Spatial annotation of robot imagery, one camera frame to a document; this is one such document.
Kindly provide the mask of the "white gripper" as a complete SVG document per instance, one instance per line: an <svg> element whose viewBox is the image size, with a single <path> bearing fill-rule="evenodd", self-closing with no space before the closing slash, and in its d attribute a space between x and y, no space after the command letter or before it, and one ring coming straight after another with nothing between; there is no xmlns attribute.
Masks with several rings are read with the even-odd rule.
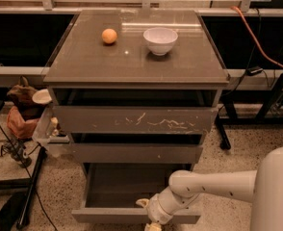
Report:
<svg viewBox="0 0 283 231"><path fill-rule="evenodd" d="M145 225L144 231L162 231L161 225L167 224L173 218L173 215L167 213L161 206L157 193L149 200L147 198L138 199L136 204L146 209L148 217L152 221Z"/></svg>

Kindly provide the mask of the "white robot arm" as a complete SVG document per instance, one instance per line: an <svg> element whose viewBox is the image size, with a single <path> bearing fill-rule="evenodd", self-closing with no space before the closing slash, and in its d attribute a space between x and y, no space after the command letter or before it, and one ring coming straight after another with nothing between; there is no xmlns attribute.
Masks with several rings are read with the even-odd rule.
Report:
<svg viewBox="0 0 283 231"><path fill-rule="evenodd" d="M199 174L177 170L168 186L137 204L150 219L145 231L161 231L202 193L250 202L250 231L283 231L283 147L270 152L256 170Z"/></svg>

